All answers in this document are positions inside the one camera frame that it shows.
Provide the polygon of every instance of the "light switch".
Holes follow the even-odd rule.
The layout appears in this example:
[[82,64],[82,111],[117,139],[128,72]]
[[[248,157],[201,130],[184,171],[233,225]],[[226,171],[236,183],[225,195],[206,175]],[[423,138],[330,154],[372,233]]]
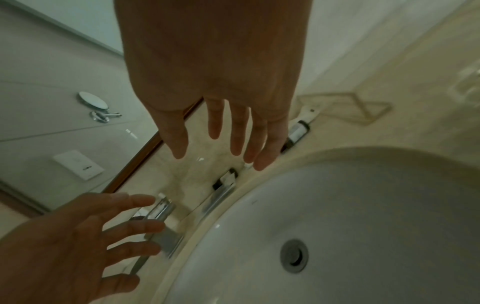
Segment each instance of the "light switch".
[[55,155],[53,159],[83,180],[89,180],[105,171],[77,150]]

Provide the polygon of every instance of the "round mirror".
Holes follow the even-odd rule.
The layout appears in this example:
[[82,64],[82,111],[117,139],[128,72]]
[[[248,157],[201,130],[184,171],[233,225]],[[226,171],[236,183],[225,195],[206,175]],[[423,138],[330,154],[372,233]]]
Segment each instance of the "round mirror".
[[95,96],[88,92],[80,92],[78,95],[80,96],[80,99],[83,103],[85,103],[90,107],[93,107],[94,109],[103,110],[103,111],[106,111],[109,109],[108,104],[98,96]]

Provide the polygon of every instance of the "sink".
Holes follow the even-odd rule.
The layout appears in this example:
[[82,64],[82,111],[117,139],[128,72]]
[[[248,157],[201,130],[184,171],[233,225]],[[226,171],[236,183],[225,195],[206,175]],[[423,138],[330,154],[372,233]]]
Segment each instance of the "sink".
[[480,303],[479,173],[420,152],[346,150],[237,200],[165,303]]

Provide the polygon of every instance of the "human hand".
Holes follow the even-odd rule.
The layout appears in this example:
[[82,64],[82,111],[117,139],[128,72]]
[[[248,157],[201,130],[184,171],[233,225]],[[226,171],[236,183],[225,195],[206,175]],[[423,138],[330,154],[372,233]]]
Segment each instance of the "human hand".
[[156,233],[156,220],[129,221],[102,231],[120,212],[150,206],[155,198],[125,193],[79,196],[56,211],[30,220],[0,240],[0,298],[5,304],[89,303],[133,291],[140,279],[119,274],[102,278],[105,267],[123,259],[155,255],[153,242],[107,246],[130,235]]
[[115,0],[132,87],[175,158],[189,141],[183,110],[202,97],[210,137],[220,136],[228,100],[232,154],[242,152],[250,109],[244,161],[263,170],[278,157],[310,6],[311,0]]

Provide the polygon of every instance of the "sink rim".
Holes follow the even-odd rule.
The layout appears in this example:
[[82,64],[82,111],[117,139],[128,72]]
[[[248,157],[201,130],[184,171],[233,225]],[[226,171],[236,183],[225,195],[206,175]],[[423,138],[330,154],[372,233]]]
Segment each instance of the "sink rim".
[[480,188],[480,169],[421,150],[400,147],[368,146],[335,148],[304,153],[293,159],[287,160],[284,163],[279,163],[277,166],[267,169],[264,174],[246,181],[215,210],[213,210],[210,215],[206,217],[198,227],[196,227],[191,237],[180,250],[166,272],[163,280],[159,284],[151,303],[163,303],[165,301],[169,290],[175,283],[181,269],[190,258],[196,245],[203,239],[205,234],[212,228],[214,223],[223,215],[223,213],[225,213],[244,195],[257,187],[260,187],[269,179],[288,171],[299,169],[314,163],[346,160],[370,160],[380,163],[390,163],[395,166],[400,165],[423,169],[438,174],[444,178],[454,180],[464,186],[477,189]]

